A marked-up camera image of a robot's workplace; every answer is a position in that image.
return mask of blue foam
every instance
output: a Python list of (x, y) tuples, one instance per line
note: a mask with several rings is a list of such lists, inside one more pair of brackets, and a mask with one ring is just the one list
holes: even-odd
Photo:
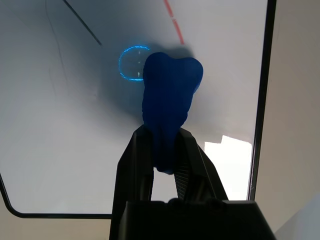
[(145, 61), (142, 117), (153, 136), (154, 166), (159, 172), (174, 171), (175, 139), (202, 77), (203, 67), (192, 57), (174, 59), (157, 52)]

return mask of red line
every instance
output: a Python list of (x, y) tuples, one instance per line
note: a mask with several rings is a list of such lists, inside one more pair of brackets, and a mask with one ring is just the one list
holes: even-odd
[(172, 19), (172, 22), (173, 22), (173, 25), (174, 25), (174, 27), (175, 27), (176, 33), (177, 33), (178, 36), (179, 36), (180, 43), (181, 43), (182, 45), (185, 44), (185, 41), (184, 41), (184, 38), (182, 37), (182, 33), (181, 33), (181, 30), (180, 30), (180, 27), (179, 27), (179, 25), (178, 25), (177, 20)]
[(168, 0), (163, 0), (163, 1), (164, 1), (164, 5), (165, 5), (166, 9), (168, 10), (168, 13), (169, 13), (170, 17), (173, 18), (174, 17), (174, 12), (172, 11)]
[(172, 11), (171, 9), (171, 6), (170, 6), (170, 3), (169, 3), (169, 0), (163, 0), (164, 2), (164, 5), (170, 15), (170, 17), (172, 18), (172, 22), (173, 22), (173, 25), (174, 25), (174, 28), (175, 28), (175, 31), (176, 33), (178, 34), (178, 37), (180, 39), (180, 43), (183, 45), (185, 44), (185, 41), (184, 41), (184, 38), (182, 36), (182, 33), (181, 33), (181, 30), (180, 30), (180, 27), (178, 25), (178, 22), (176, 19), (174, 19), (174, 12)]

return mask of black border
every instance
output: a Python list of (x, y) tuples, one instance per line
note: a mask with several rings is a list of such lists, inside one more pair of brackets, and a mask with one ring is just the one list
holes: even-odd
[[(63, 0), (67, 6), (74, 13), (73, 8)], [(253, 141), (253, 152), (252, 152), (252, 164), (250, 171), (248, 198), (249, 200), (254, 200), (256, 195), (256, 186), (258, 178), (258, 167), (259, 167), (259, 157), (262, 141), (262, 132), (264, 125), (265, 107), (266, 107), (266, 96), (268, 87), (268, 77), (269, 77), (269, 67), (270, 67), (270, 57), (271, 57), (271, 47), (272, 38), (274, 31), (274, 21), (276, 12), (277, 0), (268, 0), (266, 9), (266, 19), (265, 19), (265, 30), (264, 30), (264, 40), (263, 40), (263, 52), (262, 52), (262, 62), (261, 62), (261, 74), (260, 74), (260, 86), (255, 122), (255, 134)], [(94, 39), (100, 45), (100, 41), (94, 36)], [(15, 210), (9, 200), (3, 179), (0, 174), (0, 192), (3, 197), (4, 204), (8, 211), (19, 218), (42, 218), (42, 219), (111, 219), (111, 214), (74, 214), (74, 213), (22, 213)]]
[(85, 21), (82, 20), (82, 18), (79, 16), (79, 14), (74, 10), (74, 8), (67, 2), (67, 0), (62, 0), (64, 4), (71, 10), (71, 12), (76, 16), (76, 18), (80, 21), (80, 23), (85, 27), (85, 29), (90, 33), (90, 35), (94, 38), (94, 40), (102, 46), (102, 43), (99, 41), (99, 39), (96, 37), (96, 35), (91, 31), (91, 29), (88, 27), (88, 25), (85, 23)]
[(258, 105), (257, 105), (257, 111), (256, 111), (256, 119), (255, 119), (255, 133), (254, 133), (253, 148), (252, 148), (253, 151), (252, 151), (252, 160), (251, 160), (251, 169), (250, 169), (249, 188), (248, 188), (248, 194), (247, 194), (248, 199), (252, 201), (254, 201), (256, 197), (258, 168), (259, 168), (262, 132), (263, 132), (264, 118), (265, 118), (268, 77), (269, 77), (269, 67), (270, 67), (270, 58), (271, 58), (272, 38), (274, 33), (276, 5), (277, 5), (277, 0), (268, 0), (267, 7), (266, 7), (259, 97), (258, 97)]

